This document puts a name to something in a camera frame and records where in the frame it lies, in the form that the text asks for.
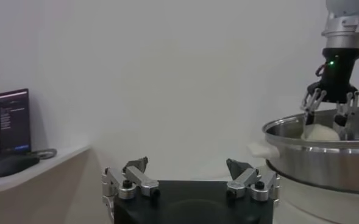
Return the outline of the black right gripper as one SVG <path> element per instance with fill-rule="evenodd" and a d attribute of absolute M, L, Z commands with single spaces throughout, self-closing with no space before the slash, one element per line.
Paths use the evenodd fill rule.
<path fill-rule="evenodd" d="M 340 140 L 350 140 L 352 120 L 358 107 L 359 91 L 350 84 L 355 62 L 359 59 L 359 48 L 332 48 L 322 50 L 325 58 L 315 74 L 320 77 L 307 87 L 300 109 L 304 112 L 304 125 L 315 120 L 315 111 L 321 102 L 337 103 L 333 118 L 333 129 Z"/>

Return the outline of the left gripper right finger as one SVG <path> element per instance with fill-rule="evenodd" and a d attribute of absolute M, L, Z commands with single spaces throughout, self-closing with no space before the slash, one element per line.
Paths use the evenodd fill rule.
<path fill-rule="evenodd" d="M 235 201 L 249 195 L 258 202 L 272 200 L 279 202 L 279 176 L 275 171 L 267 171 L 261 174 L 249 163 L 234 159 L 227 159 L 226 164 L 232 178 L 227 182 L 226 196 Z"/>

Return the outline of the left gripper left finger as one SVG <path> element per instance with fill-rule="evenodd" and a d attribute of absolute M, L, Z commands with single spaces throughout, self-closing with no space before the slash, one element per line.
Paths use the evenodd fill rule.
<path fill-rule="evenodd" d="M 148 158 L 128 161 L 121 169 L 106 167 L 102 173 L 102 201 L 106 205 L 110 219 L 115 218 L 115 198 L 132 200 L 140 191 L 142 196 L 155 200 L 160 197 L 157 180 L 145 175 Z"/>

